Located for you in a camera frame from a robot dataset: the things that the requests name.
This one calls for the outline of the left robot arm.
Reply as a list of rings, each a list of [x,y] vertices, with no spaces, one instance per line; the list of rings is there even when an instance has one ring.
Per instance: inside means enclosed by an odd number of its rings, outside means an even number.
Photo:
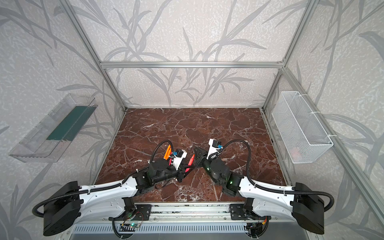
[[[140,213],[134,197],[151,192],[164,181],[181,182],[192,169],[183,164],[176,167],[161,159],[119,181],[93,186],[69,182],[49,199],[35,205],[32,213],[44,219],[44,236],[56,235],[84,221],[127,221]]]

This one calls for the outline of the pink marker group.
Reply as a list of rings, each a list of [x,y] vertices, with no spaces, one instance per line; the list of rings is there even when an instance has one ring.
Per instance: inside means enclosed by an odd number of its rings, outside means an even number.
[[[188,166],[192,166],[193,162],[194,162],[194,159],[195,159],[195,155],[193,155],[190,160],[189,160],[189,163],[188,163]],[[187,173],[191,168],[186,168],[185,170],[185,173]]]

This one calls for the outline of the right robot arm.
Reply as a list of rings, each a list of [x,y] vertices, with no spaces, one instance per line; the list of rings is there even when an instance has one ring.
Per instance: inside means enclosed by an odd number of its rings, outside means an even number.
[[[230,170],[220,158],[220,153],[229,145],[210,139],[209,150],[194,147],[195,166],[204,168],[212,181],[222,187],[223,194],[230,197],[245,198],[243,212],[249,218],[278,217],[296,220],[298,225],[314,234],[325,233],[324,213],[330,210],[334,197],[326,192],[313,191],[302,183],[294,186],[277,186],[253,180],[250,177],[252,150],[248,149],[246,175]]]

